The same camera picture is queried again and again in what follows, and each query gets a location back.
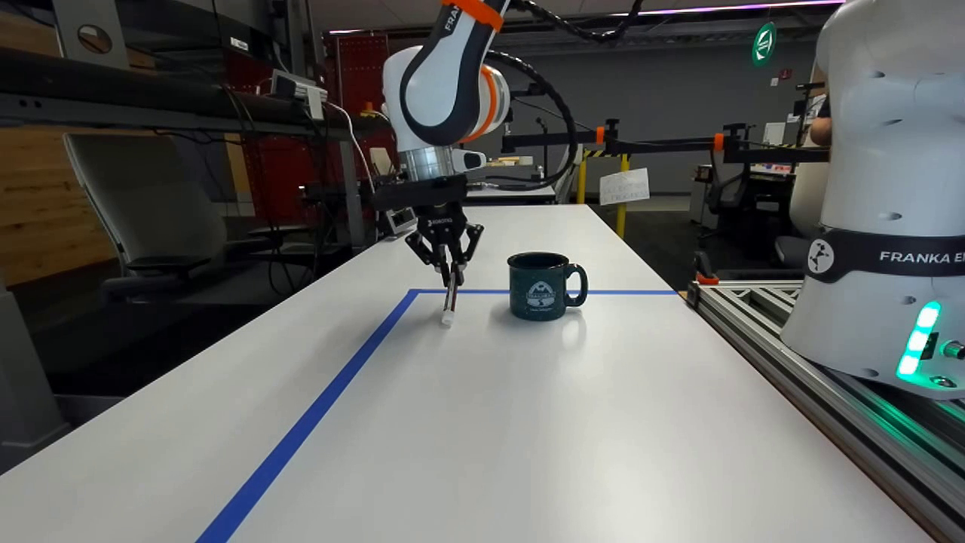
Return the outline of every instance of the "mug handle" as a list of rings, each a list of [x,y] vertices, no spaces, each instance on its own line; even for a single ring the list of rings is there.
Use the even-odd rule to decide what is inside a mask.
[[[570,298],[569,295],[566,296],[566,307],[579,307],[587,301],[587,295],[590,293],[590,281],[587,279],[587,272],[579,264],[570,264],[566,267],[566,278],[569,279],[574,273],[580,274],[580,296],[576,299]]]

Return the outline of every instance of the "ceiling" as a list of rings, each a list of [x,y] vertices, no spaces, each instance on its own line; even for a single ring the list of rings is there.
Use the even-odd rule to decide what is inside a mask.
[[[633,0],[536,0],[560,16],[626,13]],[[669,10],[769,3],[776,0],[646,0],[642,10]],[[381,30],[427,26],[439,15],[439,0],[308,0],[323,30]],[[527,18],[510,11],[507,18]]]

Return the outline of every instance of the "green led light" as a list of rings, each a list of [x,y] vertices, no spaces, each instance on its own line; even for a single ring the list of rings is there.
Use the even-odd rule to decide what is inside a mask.
[[[922,312],[918,314],[918,327],[922,329],[934,328],[935,323],[938,322],[938,312],[941,308],[942,306],[937,301],[926,305]]]
[[[918,313],[915,329],[908,336],[908,348],[898,363],[898,376],[904,381],[913,382],[910,378],[918,372],[922,365],[922,352],[928,345],[928,337],[935,330],[938,318],[942,313],[942,304],[937,301],[926,303]]]
[[[911,337],[908,339],[908,351],[912,353],[920,353],[924,351],[924,346],[928,344],[928,334],[915,330],[911,332]]]
[[[898,365],[898,375],[915,375],[918,371],[918,358],[906,355],[901,359],[901,364]]]

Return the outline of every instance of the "yellow pole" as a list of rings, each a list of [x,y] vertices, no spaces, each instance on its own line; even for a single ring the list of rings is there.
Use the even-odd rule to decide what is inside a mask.
[[[583,160],[580,161],[580,175],[576,178],[576,203],[587,203],[587,153],[583,152]]]
[[[630,155],[620,156],[620,171],[630,171]],[[617,235],[620,239],[626,234],[626,204],[617,204]]]

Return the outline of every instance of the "person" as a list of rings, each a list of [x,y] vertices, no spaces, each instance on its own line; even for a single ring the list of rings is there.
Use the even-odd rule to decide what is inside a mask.
[[[831,97],[826,97],[811,125],[811,140],[822,147],[831,145]]]

